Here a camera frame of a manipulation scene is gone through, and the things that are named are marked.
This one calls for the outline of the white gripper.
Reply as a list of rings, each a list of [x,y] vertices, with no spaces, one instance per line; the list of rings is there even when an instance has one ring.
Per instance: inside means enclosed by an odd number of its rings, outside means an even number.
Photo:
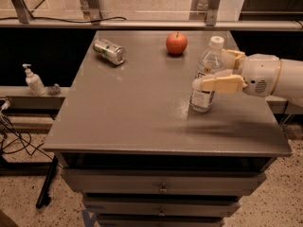
[[[242,51],[223,49],[224,67],[226,69],[239,68],[241,76],[202,77],[192,82],[192,88],[224,94],[235,94],[243,90],[249,96],[269,96],[274,91],[280,72],[280,59],[264,54],[245,57],[246,55]]]

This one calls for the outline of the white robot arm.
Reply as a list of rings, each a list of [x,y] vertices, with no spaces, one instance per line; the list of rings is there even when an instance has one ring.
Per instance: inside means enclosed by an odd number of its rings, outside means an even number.
[[[246,56],[237,50],[222,50],[226,69],[192,82],[194,90],[249,96],[278,96],[303,106],[303,61],[274,55]]]

